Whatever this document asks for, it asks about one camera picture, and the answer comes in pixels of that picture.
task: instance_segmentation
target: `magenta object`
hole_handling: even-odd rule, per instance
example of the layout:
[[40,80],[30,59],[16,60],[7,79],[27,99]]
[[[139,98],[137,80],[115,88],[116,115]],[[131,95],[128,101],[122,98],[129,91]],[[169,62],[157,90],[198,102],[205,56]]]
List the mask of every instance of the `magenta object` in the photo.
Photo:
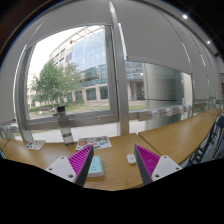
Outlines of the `magenta object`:
[[[143,182],[145,183],[152,182],[152,179],[151,179],[152,173],[159,162],[160,156],[136,144],[135,144],[135,156],[136,156],[137,164],[139,166],[139,169],[143,178]],[[147,171],[148,175],[150,176],[150,178],[148,179],[151,179],[151,180],[144,181],[144,179],[147,179],[147,176],[148,176],[146,175],[146,172],[144,170]]]
[[90,145],[68,157],[68,160],[77,175],[75,183],[79,186],[83,187],[85,184],[93,155],[93,145]]

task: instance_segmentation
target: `modern building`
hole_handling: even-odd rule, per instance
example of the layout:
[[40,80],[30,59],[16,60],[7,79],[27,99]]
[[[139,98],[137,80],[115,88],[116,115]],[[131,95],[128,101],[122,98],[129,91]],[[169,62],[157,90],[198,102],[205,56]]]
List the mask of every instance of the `modern building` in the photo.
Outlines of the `modern building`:
[[[55,65],[77,65],[82,90],[72,92],[63,102],[84,100],[85,103],[108,102],[106,47],[104,26],[81,28],[50,54]],[[143,71],[139,62],[125,61],[129,100],[144,100]]]

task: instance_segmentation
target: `ceiling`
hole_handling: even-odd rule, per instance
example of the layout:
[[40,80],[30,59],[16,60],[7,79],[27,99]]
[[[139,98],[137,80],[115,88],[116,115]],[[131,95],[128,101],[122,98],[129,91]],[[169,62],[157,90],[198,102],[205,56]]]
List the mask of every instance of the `ceiling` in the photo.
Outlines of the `ceiling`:
[[[211,38],[224,58],[224,2],[221,0],[161,0],[181,10]],[[1,0],[0,60],[21,30],[39,13],[60,0]]]
[[224,58],[224,2],[220,0],[163,0],[186,13],[210,37]]

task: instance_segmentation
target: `grass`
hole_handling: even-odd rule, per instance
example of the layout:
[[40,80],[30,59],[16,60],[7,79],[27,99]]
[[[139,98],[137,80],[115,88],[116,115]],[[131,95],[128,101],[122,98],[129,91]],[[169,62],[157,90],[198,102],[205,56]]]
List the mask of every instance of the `grass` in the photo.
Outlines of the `grass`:
[[[88,112],[88,111],[101,111],[101,110],[109,110],[110,106],[109,105],[102,105],[102,104],[80,104],[80,105],[74,105],[74,106],[69,106],[66,107],[66,112],[67,113],[72,113],[72,112]],[[129,105],[129,111],[134,111],[134,110],[141,110],[145,109],[145,105]],[[39,114],[38,111],[35,112],[30,112],[30,114],[35,114],[40,117],[52,117],[55,112],[49,112],[49,113],[42,113]]]

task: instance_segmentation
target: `book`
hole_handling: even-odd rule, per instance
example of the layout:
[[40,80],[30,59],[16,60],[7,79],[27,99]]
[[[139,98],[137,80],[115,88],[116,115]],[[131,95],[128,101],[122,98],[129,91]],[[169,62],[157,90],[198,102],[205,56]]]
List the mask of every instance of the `book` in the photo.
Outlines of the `book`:
[[104,176],[103,164],[100,156],[94,156],[89,166],[87,177],[101,177]]
[[40,150],[41,147],[44,145],[46,140],[34,140],[28,142],[28,144],[24,147],[25,149],[34,149],[34,150]]

